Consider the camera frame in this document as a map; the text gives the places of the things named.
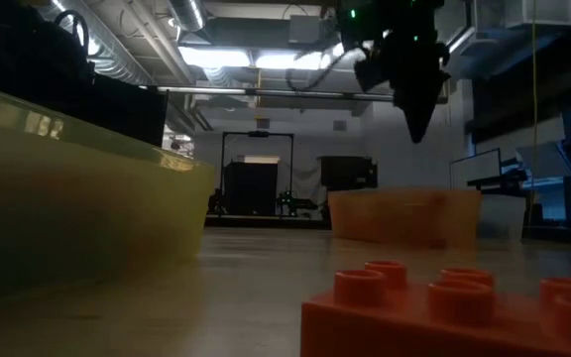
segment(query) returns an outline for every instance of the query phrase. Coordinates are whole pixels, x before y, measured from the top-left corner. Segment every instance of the white wall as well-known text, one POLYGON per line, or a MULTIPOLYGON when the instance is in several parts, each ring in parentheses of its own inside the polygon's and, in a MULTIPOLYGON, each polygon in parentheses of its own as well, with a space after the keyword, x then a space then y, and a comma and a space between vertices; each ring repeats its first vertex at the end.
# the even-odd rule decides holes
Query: white wall
MULTIPOLYGON (((198 134, 194 137, 196 160, 215 167, 215 187, 219 187, 221 161, 221 133, 198 134)), ((279 177, 277 192, 288 189, 290 141, 288 137, 249 138, 247 136, 228 136, 226 138, 226 156, 224 165, 237 159, 240 155, 279 156, 279 177)), ((298 175, 294 178, 294 194, 299 198, 317 198, 324 195, 317 187, 320 184, 320 163, 316 160, 321 156, 367 156, 363 141, 358 137, 294 137, 294 170, 298 175)))
POLYGON ((450 187, 450 163, 468 156, 464 123, 472 110, 471 83, 460 81, 449 104, 436 106, 424 139, 416 145, 400 109, 373 103, 363 126, 366 149, 379 163, 379 186, 450 187))
MULTIPOLYGON (((477 144, 477 152, 485 153, 496 148, 502 150, 502 160, 512 159, 516 156, 517 148, 530 147, 534 143, 532 128, 520 129, 500 137, 477 144)), ((539 123, 537 127, 537 143, 557 142, 565 139, 563 117, 557 114, 552 119, 539 123)))

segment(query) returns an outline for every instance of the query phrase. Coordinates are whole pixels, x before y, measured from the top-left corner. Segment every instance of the table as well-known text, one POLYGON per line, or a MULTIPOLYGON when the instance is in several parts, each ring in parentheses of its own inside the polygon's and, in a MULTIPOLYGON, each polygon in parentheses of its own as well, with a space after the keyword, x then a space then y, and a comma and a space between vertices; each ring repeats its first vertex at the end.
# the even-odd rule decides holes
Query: table
POLYGON ((335 270, 381 259, 423 283, 445 267, 487 269, 499 290, 530 295, 541 277, 571 276, 567 245, 407 251, 328 231, 211 228, 180 266, 0 303, 0 357, 298 356, 300 303, 329 289, 335 270))

